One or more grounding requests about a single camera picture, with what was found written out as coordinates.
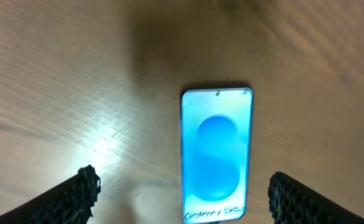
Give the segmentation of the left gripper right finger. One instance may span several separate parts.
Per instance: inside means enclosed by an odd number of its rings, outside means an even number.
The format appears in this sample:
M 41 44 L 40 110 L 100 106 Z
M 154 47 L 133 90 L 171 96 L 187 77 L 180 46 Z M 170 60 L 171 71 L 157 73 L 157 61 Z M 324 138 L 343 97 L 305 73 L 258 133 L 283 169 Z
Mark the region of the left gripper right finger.
M 364 218 L 280 171 L 269 180 L 268 198 L 275 224 L 364 224 Z

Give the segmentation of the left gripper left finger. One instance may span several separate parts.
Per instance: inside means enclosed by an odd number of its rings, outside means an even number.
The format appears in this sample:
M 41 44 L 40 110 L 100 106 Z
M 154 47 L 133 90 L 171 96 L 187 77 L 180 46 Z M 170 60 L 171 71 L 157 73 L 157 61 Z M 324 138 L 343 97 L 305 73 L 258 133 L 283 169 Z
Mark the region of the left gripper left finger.
M 91 165 L 43 194 L 0 215 L 0 224 L 86 224 L 101 192 Z

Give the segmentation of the blue screen Samsung smartphone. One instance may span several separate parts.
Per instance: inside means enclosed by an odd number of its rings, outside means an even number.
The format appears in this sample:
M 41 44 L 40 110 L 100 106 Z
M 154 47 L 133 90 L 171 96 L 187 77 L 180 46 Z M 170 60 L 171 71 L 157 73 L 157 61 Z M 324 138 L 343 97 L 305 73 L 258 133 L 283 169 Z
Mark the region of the blue screen Samsung smartphone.
M 182 219 L 237 220 L 246 213 L 253 91 L 196 88 L 180 100 Z

